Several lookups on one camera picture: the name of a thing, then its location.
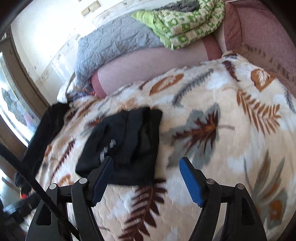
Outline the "pink quilted bedspread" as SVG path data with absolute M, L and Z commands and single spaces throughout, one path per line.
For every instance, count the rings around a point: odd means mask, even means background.
M 160 47 L 124 54 L 96 70 L 90 81 L 94 93 L 104 98 L 128 83 L 219 59 L 230 50 L 272 71 L 295 94 L 295 40 L 260 1 L 227 3 L 225 19 L 214 33 L 180 50 Z

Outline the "window with wooden frame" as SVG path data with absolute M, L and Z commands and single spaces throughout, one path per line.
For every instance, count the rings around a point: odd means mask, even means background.
M 1 142 L 19 159 L 48 106 L 27 73 L 8 27 L 1 35 Z

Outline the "black garment at bed edge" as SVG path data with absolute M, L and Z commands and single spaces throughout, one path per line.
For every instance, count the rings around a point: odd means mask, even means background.
M 48 145 L 60 132 L 64 125 L 64 116 L 69 111 L 69 104 L 56 103 L 44 112 L 40 124 L 22 158 L 30 174 L 35 177 L 38 173 Z

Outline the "dark grey cloth on quilt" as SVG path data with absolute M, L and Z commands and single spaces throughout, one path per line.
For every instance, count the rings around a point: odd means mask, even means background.
M 197 11 L 200 8 L 198 1 L 177 1 L 175 3 L 169 3 L 160 8 L 154 9 L 155 11 L 160 10 L 171 10 L 171 11 L 180 11 L 183 13 Z

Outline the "white pillow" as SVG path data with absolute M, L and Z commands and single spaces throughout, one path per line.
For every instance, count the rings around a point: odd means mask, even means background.
M 57 101 L 60 103 L 71 102 L 74 96 L 77 94 L 76 77 L 66 81 L 59 89 L 57 95 Z

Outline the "black pants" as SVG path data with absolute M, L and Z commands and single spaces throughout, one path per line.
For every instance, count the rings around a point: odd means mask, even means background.
M 111 157 L 110 184 L 146 186 L 154 182 L 163 113 L 149 107 L 122 110 L 95 126 L 80 155 L 75 172 L 87 177 Z

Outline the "leaf-patterned fleece blanket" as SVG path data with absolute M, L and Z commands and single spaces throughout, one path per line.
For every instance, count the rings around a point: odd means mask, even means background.
M 295 82 L 240 55 L 171 69 L 104 99 L 70 105 L 36 176 L 43 188 L 79 179 L 75 168 L 91 132 L 110 115 L 160 109 L 156 184 L 109 185 L 93 208 L 105 240 L 188 240 L 200 214 L 179 170 L 186 156 L 219 184 L 247 188 L 268 240 L 295 214 Z

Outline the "green patterned folded quilt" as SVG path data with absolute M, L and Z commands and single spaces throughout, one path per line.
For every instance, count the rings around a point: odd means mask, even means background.
M 224 1 L 197 1 L 197 3 L 200 8 L 187 13 L 153 9 L 136 11 L 132 17 L 149 27 L 166 48 L 180 49 L 210 35 L 224 20 Z

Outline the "grey quilted pillow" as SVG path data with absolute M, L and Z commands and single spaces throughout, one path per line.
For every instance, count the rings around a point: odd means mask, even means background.
M 131 14 L 119 16 L 78 41 L 74 66 L 77 84 L 83 87 L 95 70 L 121 55 L 158 47 L 163 43 L 149 27 Z

